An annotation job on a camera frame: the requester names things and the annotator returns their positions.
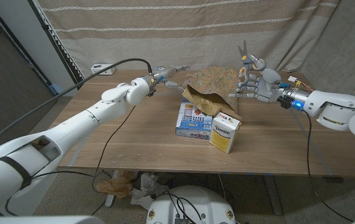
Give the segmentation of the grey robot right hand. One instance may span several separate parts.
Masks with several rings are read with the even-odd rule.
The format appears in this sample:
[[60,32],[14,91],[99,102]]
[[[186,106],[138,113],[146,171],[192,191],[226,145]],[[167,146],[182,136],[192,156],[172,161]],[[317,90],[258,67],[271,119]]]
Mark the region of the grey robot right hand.
[[260,76],[256,76],[242,67],[239,71],[236,93],[230,93],[229,97],[256,98],[265,103],[275,103],[284,91],[284,88],[280,88],[280,82],[280,74],[270,68],[264,68],[260,71]]

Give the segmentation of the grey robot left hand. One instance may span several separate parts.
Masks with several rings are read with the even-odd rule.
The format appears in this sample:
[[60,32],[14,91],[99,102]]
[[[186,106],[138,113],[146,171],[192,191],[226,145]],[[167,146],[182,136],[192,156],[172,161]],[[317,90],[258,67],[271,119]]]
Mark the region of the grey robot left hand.
[[157,84],[163,83],[166,88],[172,90],[184,91],[184,88],[176,82],[169,81],[168,78],[172,78],[176,73],[181,71],[187,71],[190,66],[183,65],[177,67],[160,66],[153,69],[153,77],[150,79],[149,88],[152,90]]

